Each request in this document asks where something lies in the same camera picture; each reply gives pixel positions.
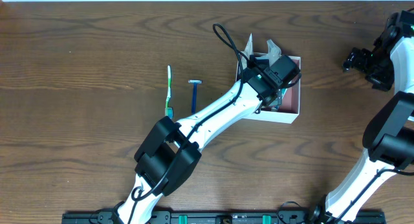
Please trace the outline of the white cream tube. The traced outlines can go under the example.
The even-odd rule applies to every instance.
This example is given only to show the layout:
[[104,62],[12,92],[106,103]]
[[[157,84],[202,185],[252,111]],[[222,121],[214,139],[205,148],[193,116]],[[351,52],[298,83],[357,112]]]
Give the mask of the white cream tube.
[[[249,35],[248,41],[246,43],[245,49],[244,51],[242,51],[243,55],[245,55],[247,57],[247,59],[245,57],[243,57],[243,55],[241,56],[241,65],[243,69],[246,69],[248,66],[248,60],[250,59],[250,56],[254,54],[253,52],[253,37],[252,34]],[[236,81],[241,79],[241,71],[239,68],[239,64],[237,62],[237,68],[236,68]]]

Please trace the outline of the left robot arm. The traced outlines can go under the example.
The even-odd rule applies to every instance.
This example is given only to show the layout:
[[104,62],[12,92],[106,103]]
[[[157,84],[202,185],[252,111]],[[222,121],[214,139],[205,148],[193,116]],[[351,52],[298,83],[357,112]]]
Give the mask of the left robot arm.
[[222,97],[176,122],[160,119],[134,155],[135,183],[128,198],[114,210],[115,223],[147,223],[163,196],[176,191],[193,173],[203,149],[243,118],[259,115],[275,121],[271,109],[281,104],[283,90],[299,86],[299,57],[282,55],[276,61],[253,54],[241,77]]

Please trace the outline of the clear pump sanitizer bottle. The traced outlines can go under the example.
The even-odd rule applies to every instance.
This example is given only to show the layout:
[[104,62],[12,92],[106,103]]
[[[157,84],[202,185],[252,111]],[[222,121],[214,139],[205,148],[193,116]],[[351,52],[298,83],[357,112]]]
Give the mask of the clear pump sanitizer bottle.
[[271,40],[267,40],[268,52],[260,56],[259,60],[268,60],[273,65],[281,57],[281,49]]

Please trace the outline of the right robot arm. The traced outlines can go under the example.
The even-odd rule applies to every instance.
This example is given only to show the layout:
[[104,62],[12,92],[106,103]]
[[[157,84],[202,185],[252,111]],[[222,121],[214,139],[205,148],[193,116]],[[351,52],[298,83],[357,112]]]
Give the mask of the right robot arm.
[[353,169],[307,214],[306,223],[385,223],[383,212],[361,207],[389,178],[410,175],[413,130],[404,124],[413,120],[413,10],[390,15],[373,45],[353,48],[343,69],[364,73],[374,89],[394,95],[367,125]]

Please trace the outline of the small green toothpaste tube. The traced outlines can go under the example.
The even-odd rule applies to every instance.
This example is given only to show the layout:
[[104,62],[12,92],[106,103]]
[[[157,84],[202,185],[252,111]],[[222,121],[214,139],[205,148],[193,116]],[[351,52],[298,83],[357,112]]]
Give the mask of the small green toothpaste tube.
[[278,111],[282,105],[283,98],[287,92],[287,89],[280,89],[277,93],[276,99],[269,105],[271,111]]

